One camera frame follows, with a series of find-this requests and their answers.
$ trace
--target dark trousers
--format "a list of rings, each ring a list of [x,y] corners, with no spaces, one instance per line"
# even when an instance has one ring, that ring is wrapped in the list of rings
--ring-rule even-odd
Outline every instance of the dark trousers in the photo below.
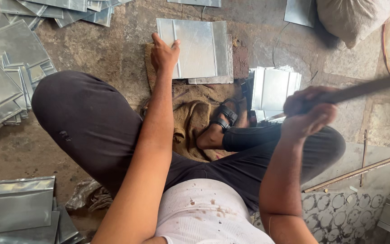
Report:
[[[141,117],[126,99],[92,75],[63,71],[40,82],[32,108],[58,146],[115,196],[142,125]],[[222,143],[227,151],[238,153],[210,163],[173,153],[164,191],[190,179],[214,179],[236,190],[250,212],[257,211],[260,183],[281,136],[280,127],[231,128],[225,132]],[[301,182],[329,168],[344,150],[343,137],[331,127],[308,137],[303,149]]]

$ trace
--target sandal strap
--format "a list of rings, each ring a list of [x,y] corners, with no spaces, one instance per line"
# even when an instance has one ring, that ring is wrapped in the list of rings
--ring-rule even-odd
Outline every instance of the sandal strap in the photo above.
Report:
[[[230,129],[230,125],[228,125],[228,123],[224,119],[221,119],[221,118],[216,118],[216,119],[210,121],[210,124],[218,124],[218,125],[220,125],[222,127],[222,132],[223,133],[225,133],[225,131]]]
[[[225,105],[219,106],[219,112],[224,114],[225,117],[230,121],[230,125],[229,125],[230,127],[234,125],[234,123],[236,122],[236,120],[238,118],[238,115],[236,113],[234,113],[233,110],[231,110],[230,108],[228,108]]]

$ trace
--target black sandal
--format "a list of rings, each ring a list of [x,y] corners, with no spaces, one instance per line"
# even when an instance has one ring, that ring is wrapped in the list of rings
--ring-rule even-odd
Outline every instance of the black sandal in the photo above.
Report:
[[[218,108],[218,113],[222,113],[228,119],[229,124],[224,119],[221,119],[221,118],[216,118],[216,119],[213,119],[212,121],[210,121],[210,125],[211,124],[220,125],[222,127],[222,133],[225,133],[225,131],[230,129],[235,124],[235,122],[238,118],[238,115],[236,113],[234,113],[233,110],[231,110],[230,108],[225,106],[225,103],[227,103],[229,101],[232,101],[236,105],[236,109],[238,110],[239,103],[234,98],[226,99],[223,103],[221,103],[221,105]]]

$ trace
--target hand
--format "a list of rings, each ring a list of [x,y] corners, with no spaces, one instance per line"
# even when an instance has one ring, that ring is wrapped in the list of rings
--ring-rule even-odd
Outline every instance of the hand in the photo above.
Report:
[[[338,90],[338,88],[328,86],[309,86],[305,90],[296,91],[292,96],[287,97],[284,104],[284,114],[288,117],[299,114],[304,102],[311,101],[324,93]]]
[[[305,139],[333,122],[336,114],[337,108],[335,105],[330,103],[319,104],[307,114],[287,118],[281,127],[281,138],[290,140]]]
[[[176,40],[170,48],[157,33],[151,35],[154,47],[151,49],[151,64],[156,72],[165,70],[172,72],[180,56],[180,40]]]

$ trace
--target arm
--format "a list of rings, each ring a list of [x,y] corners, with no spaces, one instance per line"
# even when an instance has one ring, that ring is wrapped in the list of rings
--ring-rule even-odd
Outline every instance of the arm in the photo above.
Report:
[[[332,104],[320,104],[306,115],[284,121],[281,139],[275,148],[260,186],[260,215],[268,235],[277,244],[317,241],[301,218],[300,172],[303,144],[336,116]]]
[[[166,243],[164,238],[153,236],[172,156],[171,80],[180,42],[170,48],[156,33],[152,37],[156,86],[127,174],[91,244]]]

